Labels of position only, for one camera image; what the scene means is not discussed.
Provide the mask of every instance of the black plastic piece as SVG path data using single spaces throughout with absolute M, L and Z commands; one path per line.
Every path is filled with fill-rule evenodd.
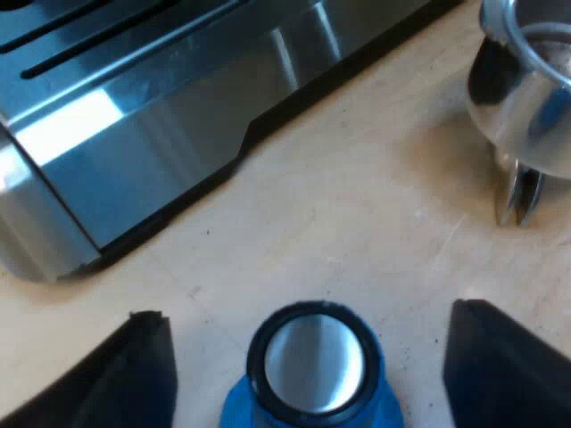
M 487 301 L 454 303 L 443 375 L 456 428 L 571 426 L 571 361 Z
M 287 406 L 270 388 L 264 368 L 266 349 L 277 330 L 294 318 L 313 314 L 329 315 L 351 328 L 359 339 L 365 356 L 366 375 L 355 397 L 343 407 L 324 415 L 312 415 Z M 252 384 L 256 385 L 256 400 L 275 418 L 301 428 L 332 427 L 351 419 L 370 402 L 379 383 L 380 361 L 377 339 L 359 317 L 341 305 L 307 301 L 279 310 L 261 325 L 248 350 L 246 373 Z
M 177 386 L 169 320 L 141 312 L 0 428 L 170 428 Z

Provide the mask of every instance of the light wood surface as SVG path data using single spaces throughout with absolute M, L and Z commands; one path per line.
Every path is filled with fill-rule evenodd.
M 492 159 L 464 107 L 478 6 L 281 128 L 101 274 L 48 285 L 2 271 L 0 415 L 143 309 L 172 323 L 179 428 L 217 426 L 253 332 L 296 300 L 366 318 L 411 427 L 452 427 L 441 370 L 457 298 L 486 298 L 571 355 L 571 196 L 550 184 L 532 227 L 495 225 Z

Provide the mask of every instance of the metal slot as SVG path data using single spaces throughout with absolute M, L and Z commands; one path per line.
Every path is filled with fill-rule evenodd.
M 60 53 L 52 56 L 51 58 L 38 63 L 37 65 L 24 70 L 21 77 L 24 79 L 31 79 L 46 73 L 47 71 L 57 67 L 58 65 L 68 61 L 69 59 L 84 53 L 85 51 L 106 42 L 107 40 L 118 36 L 119 34 L 135 27 L 141 22 L 147 21 L 154 15 L 167 11 L 169 8 L 180 3 L 181 0 L 162 0 L 158 4 L 143 10 L 142 12 L 135 13 L 127 19 L 111 25 L 107 29 L 103 29 L 93 36 L 61 51 Z
M 54 20 L 48 22 L 37 29 L 33 29 L 29 33 L 26 33 L 20 37 L 16 37 L 11 42 L 8 42 L 4 45 L 0 45 L 0 54 L 8 54 L 11 51 L 18 49 L 34 40 L 45 36 L 48 33 L 51 33 L 54 30 L 57 30 L 63 27 L 70 22 L 81 18 L 93 11 L 96 11 L 100 7 L 105 6 L 108 3 L 111 3 L 113 0 L 91 0 L 90 2 L 83 4 L 82 6 L 78 6 L 75 9 L 64 13 L 63 15 L 55 18 Z

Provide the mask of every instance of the coffee tamper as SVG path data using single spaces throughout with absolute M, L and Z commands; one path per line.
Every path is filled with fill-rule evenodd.
M 296 303 L 252 339 L 220 428 L 402 428 L 375 334 L 345 306 Z

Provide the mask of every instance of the blue tamper handle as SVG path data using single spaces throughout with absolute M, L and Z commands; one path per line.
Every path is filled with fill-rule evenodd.
M 369 403 L 348 421 L 335 428 L 403 428 L 401 407 L 385 379 L 385 361 L 380 358 L 377 389 Z M 250 379 L 245 375 L 230 391 L 220 419 L 220 428 L 297 428 L 276 419 L 256 401 Z

